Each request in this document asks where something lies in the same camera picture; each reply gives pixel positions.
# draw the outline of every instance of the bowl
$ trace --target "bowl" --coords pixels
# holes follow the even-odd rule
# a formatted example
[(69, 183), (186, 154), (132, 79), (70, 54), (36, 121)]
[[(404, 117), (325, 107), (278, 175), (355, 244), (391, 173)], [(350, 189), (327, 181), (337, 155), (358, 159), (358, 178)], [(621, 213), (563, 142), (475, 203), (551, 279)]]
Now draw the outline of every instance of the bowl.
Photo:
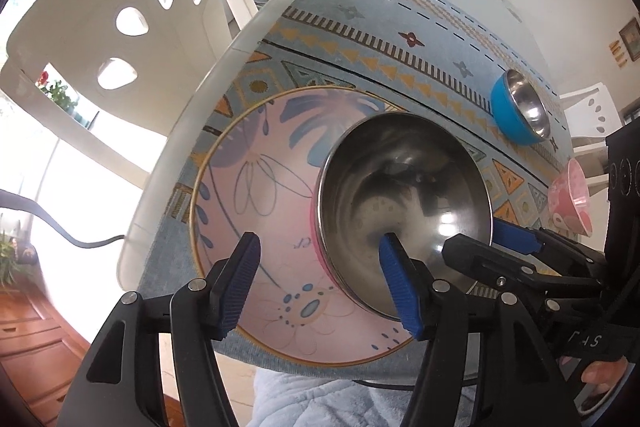
[(491, 203), (476, 163), (436, 123), (405, 112), (361, 121), (329, 153), (316, 191), (319, 260), (365, 309), (398, 320), (378, 261), (386, 232), (435, 278), (473, 288), (474, 280), (444, 264), (442, 247), (457, 233), (490, 244)]
[(516, 70), (505, 71), (494, 84), (491, 105), (495, 123), (518, 145), (533, 145), (551, 137), (545, 105), (531, 83)]
[(578, 160), (569, 160), (549, 187), (547, 196), (549, 213), (556, 227), (591, 237), (589, 187)]

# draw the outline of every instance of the patterned tablecloth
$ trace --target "patterned tablecloth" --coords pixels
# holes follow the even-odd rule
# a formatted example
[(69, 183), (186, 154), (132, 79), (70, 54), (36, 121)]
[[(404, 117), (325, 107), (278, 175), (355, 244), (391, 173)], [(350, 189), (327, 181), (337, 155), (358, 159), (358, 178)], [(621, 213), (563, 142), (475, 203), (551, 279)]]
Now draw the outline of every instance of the patterned tablecloth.
[[(551, 113), (551, 140), (509, 142), (490, 104), (507, 69), (529, 78)], [(478, 164), (494, 216), (524, 227), (555, 229), (548, 186), (571, 158), (564, 113), (552, 87), (506, 42), (446, 0), (296, 0), (258, 44), (219, 101), (166, 206), (140, 291), (175, 291), (196, 275), (189, 204), (199, 167), (218, 136), (242, 113), (274, 94), (307, 86), (370, 92), (453, 133)], [(265, 367), (338, 378), (399, 377), (417, 370), (423, 347), (409, 346), (353, 368), (311, 369), (260, 352), (231, 334), (220, 351)]]

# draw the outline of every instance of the floral plate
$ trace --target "floral plate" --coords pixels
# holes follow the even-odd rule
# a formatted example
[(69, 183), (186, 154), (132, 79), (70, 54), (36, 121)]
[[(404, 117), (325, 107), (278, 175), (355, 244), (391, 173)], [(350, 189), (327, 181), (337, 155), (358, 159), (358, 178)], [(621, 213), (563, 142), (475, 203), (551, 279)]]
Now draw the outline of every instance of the floral plate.
[(340, 87), (297, 89), (240, 116), (198, 174), (191, 242), (203, 274), (249, 230), (262, 257), (239, 330), (264, 349), (308, 365), (375, 360), (410, 340), (400, 323), (351, 301), (326, 275), (312, 237), (320, 166), (338, 139), (369, 115), (394, 108)]

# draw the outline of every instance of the red flower motif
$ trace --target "red flower motif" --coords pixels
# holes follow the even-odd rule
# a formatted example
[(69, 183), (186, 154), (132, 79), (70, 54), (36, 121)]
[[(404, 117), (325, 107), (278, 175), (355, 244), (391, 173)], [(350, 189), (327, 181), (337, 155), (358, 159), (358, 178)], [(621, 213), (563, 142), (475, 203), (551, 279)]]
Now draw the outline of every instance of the red flower motif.
[(47, 73), (47, 71), (43, 71), (40, 74), (39, 79), (36, 81), (36, 86), (38, 87), (46, 86), (48, 80), (49, 80), (49, 73)]
[(406, 43), (409, 44), (410, 48), (413, 48), (416, 44), (418, 46), (422, 46), (424, 47), (424, 44), (422, 44), (419, 40), (418, 37), (415, 36), (415, 33), (413, 32), (409, 32), (409, 33), (401, 33), (398, 32), (398, 35), (400, 35), (403, 39), (406, 40)]

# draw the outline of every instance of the framed picture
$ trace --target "framed picture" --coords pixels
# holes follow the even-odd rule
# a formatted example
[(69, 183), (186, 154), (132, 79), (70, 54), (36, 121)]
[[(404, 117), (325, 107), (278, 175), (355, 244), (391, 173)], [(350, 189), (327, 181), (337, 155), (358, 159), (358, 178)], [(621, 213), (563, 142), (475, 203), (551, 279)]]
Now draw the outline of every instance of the framed picture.
[(640, 25), (635, 17), (620, 30), (620, 38), (625, 43), (626, 50), (632, 61), (640, 58)]

